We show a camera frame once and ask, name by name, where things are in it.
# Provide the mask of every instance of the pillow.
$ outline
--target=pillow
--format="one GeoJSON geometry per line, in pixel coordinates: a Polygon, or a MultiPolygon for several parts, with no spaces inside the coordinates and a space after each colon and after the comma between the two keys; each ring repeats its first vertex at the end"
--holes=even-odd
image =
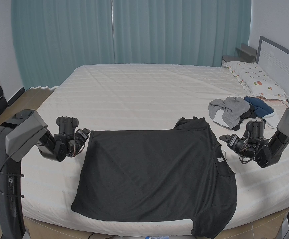
{"type": "Polygon", "coordinates": [[[257,63],[231,61],[223,64],[238,79],[250,97],[286,101],[287,95],[257,63]]]}

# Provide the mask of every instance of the tile floor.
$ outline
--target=tile floor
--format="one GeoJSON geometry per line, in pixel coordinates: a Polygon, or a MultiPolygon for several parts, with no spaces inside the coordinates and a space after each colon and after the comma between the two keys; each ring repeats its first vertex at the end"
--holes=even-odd
{"type": "MultiPolygon", "coordinates": [[[[38,107],[46,100],[46,98],[53,91],[46,88],[29,89],[22,96],[15,101],[15,103],[8,107],[0,116],[0,124],[7,118],[11,117],[16,112],[22,109],[38,109],[38,107]]],[[[222,231],[216,239],[261,239],[266,237],[272,239],[276,236],[279,226],[287,213],[288,209],[271,214],[257,221],[253,221],[237,228],[222,231]]],[[[36,221],[29,218],[24,218],[26,226],[30,230],[32,239],[55,238],[55,239],[88,239],[90,232],[77,231],[60,227],[57,225],[48,224],[41,221],[36,221]]],[[[104,239],[110,237],[109,235],[94,234],[91,239],[104,239]]]]}

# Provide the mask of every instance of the mattress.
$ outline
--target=mattress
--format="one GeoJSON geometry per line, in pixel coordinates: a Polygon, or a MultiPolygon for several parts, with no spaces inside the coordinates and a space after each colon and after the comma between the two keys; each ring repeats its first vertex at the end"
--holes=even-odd
{"type": "MultiPolygon", "coordinates": [[[[40,106],[38,113],[51,133],[58,133],[56,118],[73,116],[90,130],[171,129],[179,118],[205,117],[217,136],[242,136],[214,123],[208,103],[228,96],[244,97],[245,90],[226,69],[163,64],[107,64],[81,66],[40,106]]],[[[266,101],[282,116],[287,106],[266,101]]],[[[275,130],[266,127],[269,138],[275,130]]],[[[268,168],[256,162],[242,165],[237,154],[222,143],[223,154],[236,173],[237,208],[226,226],[230,229],[289,207],[289,145],[280,161],[268,168]]],[[[191,220],[112,222],[71,211],[86,150],[63,162],[44,159],[34,146],[22,160],[23,214],[71,229],[120,236],[190,235],[191,220]]]]}

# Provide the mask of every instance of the curtain fold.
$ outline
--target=curtain fold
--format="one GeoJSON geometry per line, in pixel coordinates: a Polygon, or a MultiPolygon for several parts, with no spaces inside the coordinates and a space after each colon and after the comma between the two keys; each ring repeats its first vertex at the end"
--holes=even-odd
{"type": "Polygon", "coordinates": [[[248,43],[251,0],[113,0],[116,63],[220,66],[248,43]]]}
{"type": "Polygon", "coordinates": [[[114,63],[111,0],[12,0],[25,89],[59,86],[75,68],[114,63]]]}

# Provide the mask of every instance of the gray sweater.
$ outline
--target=gray sweater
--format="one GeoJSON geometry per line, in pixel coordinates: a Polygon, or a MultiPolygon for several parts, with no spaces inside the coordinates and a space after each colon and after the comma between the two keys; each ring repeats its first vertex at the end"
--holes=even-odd
{"type": "Polygon", "coordinates": [[[217,110],[223,109],[223,121],[230,129],[238,125],[240,116],[250,109],[250,104],[243,98],[228,97],[225,100],[214,99],[208,104],[208,112],[213,120],[217,110]]]}

